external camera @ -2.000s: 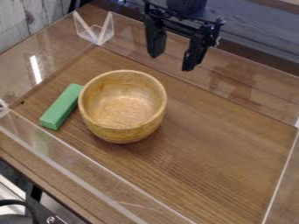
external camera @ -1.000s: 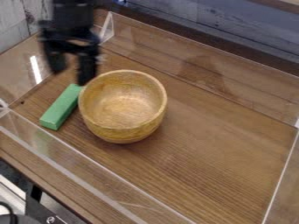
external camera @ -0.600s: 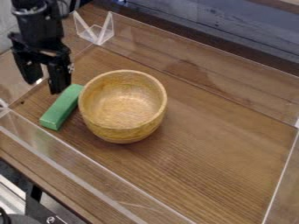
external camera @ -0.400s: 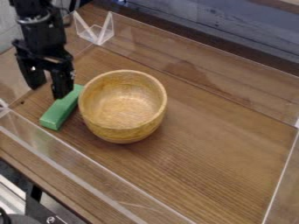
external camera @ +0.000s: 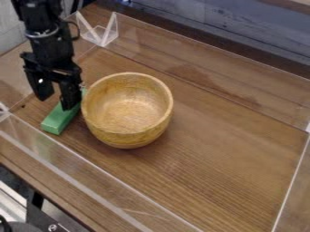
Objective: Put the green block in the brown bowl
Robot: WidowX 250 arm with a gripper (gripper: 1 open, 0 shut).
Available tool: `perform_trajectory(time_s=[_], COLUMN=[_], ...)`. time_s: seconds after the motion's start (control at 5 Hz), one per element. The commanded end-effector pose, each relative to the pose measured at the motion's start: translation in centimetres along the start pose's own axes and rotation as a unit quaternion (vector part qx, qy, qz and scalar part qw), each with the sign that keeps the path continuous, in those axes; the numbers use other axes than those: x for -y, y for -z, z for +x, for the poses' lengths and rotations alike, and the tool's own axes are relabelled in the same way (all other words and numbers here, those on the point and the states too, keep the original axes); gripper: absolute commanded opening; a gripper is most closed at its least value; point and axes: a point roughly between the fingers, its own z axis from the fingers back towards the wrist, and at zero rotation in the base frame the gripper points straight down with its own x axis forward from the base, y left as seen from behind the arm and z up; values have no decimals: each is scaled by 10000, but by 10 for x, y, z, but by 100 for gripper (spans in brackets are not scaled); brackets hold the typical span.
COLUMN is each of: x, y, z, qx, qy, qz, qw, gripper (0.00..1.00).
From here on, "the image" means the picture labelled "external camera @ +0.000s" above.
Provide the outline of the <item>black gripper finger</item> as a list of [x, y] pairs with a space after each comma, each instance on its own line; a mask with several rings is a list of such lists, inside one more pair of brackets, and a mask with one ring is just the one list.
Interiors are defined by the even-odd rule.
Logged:
[[58, 83], [61, 109], [68, 111], [81, 101], [81, 79], [69, 77]]
[[45, 101], [54, 93], [52, 82], [45, 78], [45, 74], [42, 72], [28, 68], [24, 69], [24, 72], [26, 74], [26, 79], [34, 96], [41, 102]]

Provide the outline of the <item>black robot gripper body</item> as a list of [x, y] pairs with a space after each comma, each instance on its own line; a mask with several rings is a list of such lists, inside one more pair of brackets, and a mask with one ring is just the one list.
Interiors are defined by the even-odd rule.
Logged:
[[32, 50], [22, 52], [24, 72], [30, 85], [49, 85], [50, 82], [81, 83], [81, 68], [73, 62], [72, 42], [78, 35], [70, 35], [69, 21], [25, 21], [25, 36]]

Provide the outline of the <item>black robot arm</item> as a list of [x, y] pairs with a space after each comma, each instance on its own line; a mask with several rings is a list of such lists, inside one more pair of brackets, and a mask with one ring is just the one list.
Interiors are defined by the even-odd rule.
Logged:
[[32, 50], [22, 52], [22, 69], [32, 92], [42, 102], [60, 89], [60, 105], [68, 111], [81, 101], [81, 68], [73, 62], [72, 42], [80, 38], [80, 28], [60, 18], [60, 0], [10, 0]]

